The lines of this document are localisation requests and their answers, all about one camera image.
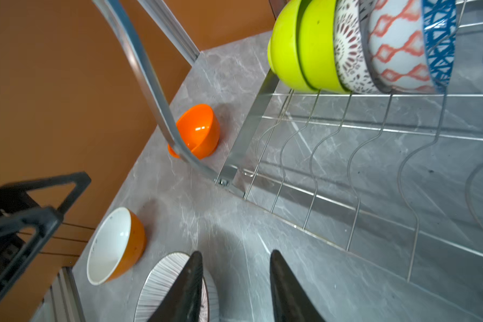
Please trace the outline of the lime green bowl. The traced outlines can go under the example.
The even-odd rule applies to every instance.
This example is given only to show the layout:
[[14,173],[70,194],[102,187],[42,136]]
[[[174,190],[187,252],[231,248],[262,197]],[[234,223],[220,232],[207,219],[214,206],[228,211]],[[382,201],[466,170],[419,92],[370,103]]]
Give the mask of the lime green bowl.
[[335,65],[335,6],[332,0],[302,1],[299,5],[299,62],[312,89],[346,94]]
[[276,19],[268,43],[268,62],[272,72],[290,89],[314,93],[299,60],[298,30],[301,1],[289,1]]

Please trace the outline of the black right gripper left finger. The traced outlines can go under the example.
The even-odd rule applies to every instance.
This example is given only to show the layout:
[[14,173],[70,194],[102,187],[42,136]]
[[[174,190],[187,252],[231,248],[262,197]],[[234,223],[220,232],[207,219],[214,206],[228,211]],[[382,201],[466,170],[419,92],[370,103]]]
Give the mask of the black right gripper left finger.
[[202,283],[203,257],[195,251],[148,321],[199,321]]

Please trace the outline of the pink striped ceramic bowl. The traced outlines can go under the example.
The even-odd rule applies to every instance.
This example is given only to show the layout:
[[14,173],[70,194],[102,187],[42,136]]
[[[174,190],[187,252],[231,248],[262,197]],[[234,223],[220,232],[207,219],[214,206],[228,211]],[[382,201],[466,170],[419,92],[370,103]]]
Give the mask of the pink striped ceramic bowl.
[[[173,252],[161,259],[150,271],[137,302],[134,321],[147,321],[163,302],[167,292],[189,259],[184,252]],[[203,269],[200,321],[219,321],[219,297],[209,271]]]

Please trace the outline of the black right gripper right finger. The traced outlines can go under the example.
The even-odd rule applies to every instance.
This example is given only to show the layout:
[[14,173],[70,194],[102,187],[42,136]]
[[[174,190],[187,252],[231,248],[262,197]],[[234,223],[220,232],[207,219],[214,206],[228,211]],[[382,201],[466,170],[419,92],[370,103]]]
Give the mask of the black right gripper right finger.
[[275,321],[325,321],[278,250],[270,255],[270,289]]

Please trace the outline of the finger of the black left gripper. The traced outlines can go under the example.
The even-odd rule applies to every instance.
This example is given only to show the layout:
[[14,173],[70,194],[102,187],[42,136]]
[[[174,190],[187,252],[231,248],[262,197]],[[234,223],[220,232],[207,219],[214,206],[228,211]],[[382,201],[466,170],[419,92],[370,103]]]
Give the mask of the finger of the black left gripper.
[[53,207],[35,207],[0,217],[0,301],[63,219],[63,214]]
[[90,185],[85,172],[11,182],[0,186],[0,217],[33,207],[52,206],[65,214]]

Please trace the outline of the white maroon patterned bowl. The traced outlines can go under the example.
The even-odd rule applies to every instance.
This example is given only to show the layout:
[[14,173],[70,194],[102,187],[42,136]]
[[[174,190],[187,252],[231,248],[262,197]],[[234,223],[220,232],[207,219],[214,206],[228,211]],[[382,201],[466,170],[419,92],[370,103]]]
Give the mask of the white maroon patterned bowl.
[[378,94],[368,67],[366,28],[375,1],[341,0],[335,5],[334,54],[343,87],[360,94]]

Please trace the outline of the blue triangle patterned bowl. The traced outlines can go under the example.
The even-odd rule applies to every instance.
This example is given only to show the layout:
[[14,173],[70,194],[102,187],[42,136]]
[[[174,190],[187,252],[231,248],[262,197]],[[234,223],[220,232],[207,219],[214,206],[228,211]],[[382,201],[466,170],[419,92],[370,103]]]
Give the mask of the blue triangle patterned bowl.
[[377,1],[368,16],[370,62],[392,91],[442,93],[455,56],[455,1]]

